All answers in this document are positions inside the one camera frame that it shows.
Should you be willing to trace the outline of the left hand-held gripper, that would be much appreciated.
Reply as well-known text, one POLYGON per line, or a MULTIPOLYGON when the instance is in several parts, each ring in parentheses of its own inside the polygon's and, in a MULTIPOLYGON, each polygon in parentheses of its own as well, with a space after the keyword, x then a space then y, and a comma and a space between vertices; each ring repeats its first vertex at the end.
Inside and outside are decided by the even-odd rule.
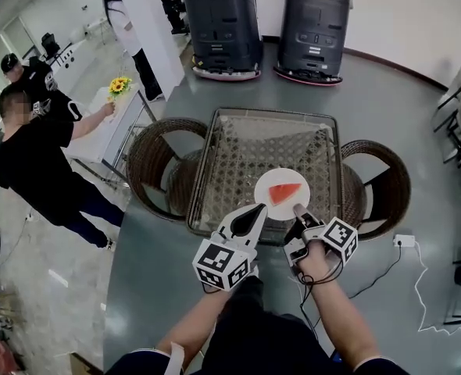
POLYGON ((204 287, 232 291, 252 272, 256 244, 267 217, 263 203, 243 206, 227 214, 217 233, 202 241, 192 265, 204 287))

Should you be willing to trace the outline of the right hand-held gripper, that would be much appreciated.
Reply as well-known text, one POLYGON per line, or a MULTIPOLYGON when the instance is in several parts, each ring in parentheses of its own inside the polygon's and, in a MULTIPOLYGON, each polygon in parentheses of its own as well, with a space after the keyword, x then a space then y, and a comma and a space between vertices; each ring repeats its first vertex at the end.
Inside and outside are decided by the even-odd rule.
POLYGON ((336 258, 341 266, 354 255, 359 247, 358 231, 337 217, 325 224, 310 214, 302 204, 295 204, 296 221, 284 239, 284 253, 289 266, 297 266, 309 253, 309 245, 321 242, 329 259, 336 258))

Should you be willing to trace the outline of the person's right hand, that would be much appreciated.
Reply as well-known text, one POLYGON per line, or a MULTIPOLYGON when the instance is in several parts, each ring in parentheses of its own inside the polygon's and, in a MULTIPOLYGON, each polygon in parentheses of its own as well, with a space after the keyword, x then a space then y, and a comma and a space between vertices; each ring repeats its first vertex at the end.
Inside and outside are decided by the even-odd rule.
POLYGON ((326 252, 321 241, 311 241, 307 256, 299 262, 302 273, 311 277, 314 282, 322 281, 329 276, 331 269, 325 258, 326 252))

